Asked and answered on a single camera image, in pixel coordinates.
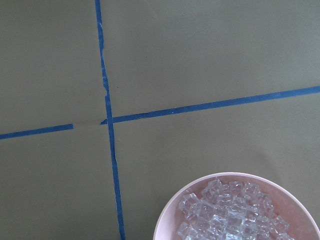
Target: pink container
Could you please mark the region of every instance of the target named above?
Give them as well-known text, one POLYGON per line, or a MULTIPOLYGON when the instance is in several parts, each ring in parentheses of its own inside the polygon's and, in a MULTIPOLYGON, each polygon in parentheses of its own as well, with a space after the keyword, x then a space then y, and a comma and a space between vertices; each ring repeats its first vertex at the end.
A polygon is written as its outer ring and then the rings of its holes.
POLYGON ((177 230, 182 221, 183 213, 178 204, 183 195, 200 192, 213 178, 219 177, 223 184, 229 181, 242 181, 258 184, 261 191, 268 193, 272 199, 274 211, 281 215, 289 224, 288 233, 295 240, 320 240, 320 231, 307 209, 287 190, 262 177, 240 173, 221 172, 201 177, 178 191, 164 207, 155 226, 153 240, 180 240, 177 230))

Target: blue tape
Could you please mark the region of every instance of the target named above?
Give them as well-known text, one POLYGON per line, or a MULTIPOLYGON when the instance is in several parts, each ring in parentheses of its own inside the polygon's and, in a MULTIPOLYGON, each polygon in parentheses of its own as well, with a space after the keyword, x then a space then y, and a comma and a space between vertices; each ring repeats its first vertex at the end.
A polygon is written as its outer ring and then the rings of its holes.
POLYGON ((112 117, 112 109, 111 109, 111 101, 110 101, 108 76, 107 76, 107 71, 105 67, 105 60, 104 60, 104 53, 103 53, 104 33, 103 33, 103 27, 102 27, 100 0, 95 0, 95 12, 96 12, 96 24, 98 28, 98 37, 99 37, 102 82, 106 91, 105 109, 106 109, 106 115, 108 119, 110 119, 109 121, 107 121, 107 125, 109 130, 110 152, 111 152, 112 173, 113 173, 113 183, 114 183, 114 193, 115 193, 115 205, 116 205, 116 211, 117 211, 120 238, 121 240, 125 240, 126 239, 125 226, 124 226, 124 218, 123 218, 123 211, 122 211, 122 204, 121 204, 118 164, 117 164, 116 150, 115 150, 115 132, 114 132, 114 124, 112 121, 113 117, 112 117))
POLYGON ((151 111, 147 113, 116 116, 112 119, 112 122, 120 123, 120 122, 126 122, 126 121, 133 121, 137 119, 155 118, 155 117, 166 116, 166 115, 182 114, 182 113, 201 111, 201 110, 207 110, 207 109, 217 109, 217 108, 223 108, 223 107, 234 106, 234 105, 264 102, 269 100, 284 99, 284 98, 290 98, 290 97, 296 97, 296 96, 302 96, 302 95, 308 95, 308 94, 317 94, 317 93, 320 93, 320 86, 267 93, 267 94, 256 95, 256 96, 240 97, 240 98, 223 100, 223 101, 202 103, 197 105, 182 106, 182 107, 176 107, 176 108, 170 108, 170 109, 164 109, 164 110, 158 110, 158 111, 151 111))
POLYGON ((50 127, 38 128, 38 129, 27 130, 27 131, 17 131, 17 132, 11 132, 6 134, 0 134, 0 140, 29 136, 29 135, 46 134, 46 133, 71 130, 71 129, 74 129, 73 124, 50 126, 50 127))

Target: pile of clear cubes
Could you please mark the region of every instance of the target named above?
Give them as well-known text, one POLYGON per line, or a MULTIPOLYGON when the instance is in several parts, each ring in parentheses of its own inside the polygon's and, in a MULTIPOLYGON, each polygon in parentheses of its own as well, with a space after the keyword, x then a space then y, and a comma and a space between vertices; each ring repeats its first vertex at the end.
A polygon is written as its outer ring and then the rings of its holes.
POLYGON ((216 178, 201 191, 184 195, 177 234, 182 240, 294 240, 289 224, 275 214, 271 198, 254 183, 216 178))

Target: pink bowl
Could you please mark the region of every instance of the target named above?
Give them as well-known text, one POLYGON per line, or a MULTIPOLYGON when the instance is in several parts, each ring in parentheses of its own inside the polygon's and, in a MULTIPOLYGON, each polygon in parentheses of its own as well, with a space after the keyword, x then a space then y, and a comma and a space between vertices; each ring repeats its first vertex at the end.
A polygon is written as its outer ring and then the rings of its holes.
POLYGON ((287 190, 259 176, 240 172, 221 172, 201 177, 178 191, 164 207, 155 226, 153 240, 180 240, 177 229, 184 221, 178 204, 183 195, 200 192, 213 178, 219 177, 223 184, 242 181, 258 184, 261 191, 271 197, 274 211, 289 224, 288 233, 295 240, 320 240, 320 231, 307 209, 287 190))

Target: blue tape strip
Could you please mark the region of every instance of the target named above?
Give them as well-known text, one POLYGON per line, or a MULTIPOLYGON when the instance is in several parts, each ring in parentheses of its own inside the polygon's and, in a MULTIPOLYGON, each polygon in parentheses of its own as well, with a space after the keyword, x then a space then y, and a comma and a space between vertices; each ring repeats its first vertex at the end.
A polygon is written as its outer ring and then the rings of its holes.
POLYGON ((50 126, 50 127, 38 128, 38 129, 27 130, 27 131, 17 131, 12 133, 0 134, 0 140, 29 136, 29 135, 46 134, 46 133, 71 130, 71 129, 74 129, 73 124, 50 126))
POLYGON ((166 116, 166 115, 182 114, 182 113, 201 111, 201 110, 207 110, 207 109, 217 109, 217 108, 223 108, 223 107, 234 106, 234 105, 250 104, 250 103, 256 103, 256 102, 263 102, 263 101, 269 101, 269 100, 275 100, 275 99, 284 99, 284 98, 290 98, 290 97, 296 97, 296 96, 302 96, 302 95, 308 95, 308 94, 317 94, 317 93, 320 93, 320 86, 267 93, 267 94, 256 95, 256 96, 240 97, 240 98, 223 100, 223 101, 202 103, 197 105, 182 106, 182 107, 176 107, 176 108, 170 108, 170 109, 164 109, 164 110, 158 110, 158 111, 151 111, 147 113, 116 116, 112 119, 112 122, 120 123, 120 122, 126 122, 126 121, 133 121, 137 119, 155 118, 155 117, 166 116))
POLYGON ((115 193, 115 204, 116 204, 120 238, 121 238, 121 240, 125 240, 126 239, 125 226, 124 226, 124 218, 123 218, 122 204, 121 204, 118 164, 117 164, 116 151, 115 151, 115 132, 114 132, 114 124, 112 121, 113 117, 112 117, 112 109, 111 109, 111 101, 110 101, 109 83, 108 83, 107 71, 106 71, 106 67, 105 67, 105 60, 104 60, 104 54, 103 54, 104 33, 103 33, 103 27, 102 27, 100 0, 95 0, 95 12, 96 12, 96 23, 97 23, 98 37, 99 37, 102 82, 103 82, 103 86, 106 91, 105 109, 106 109, 106 115, 107 115, 108 119, 110 119, 109 121, 107 121, 107 124, 108 124, 108 130, 109 130, 110 152, 111 152, 113 183, 114 183, 114 193, 115 193))

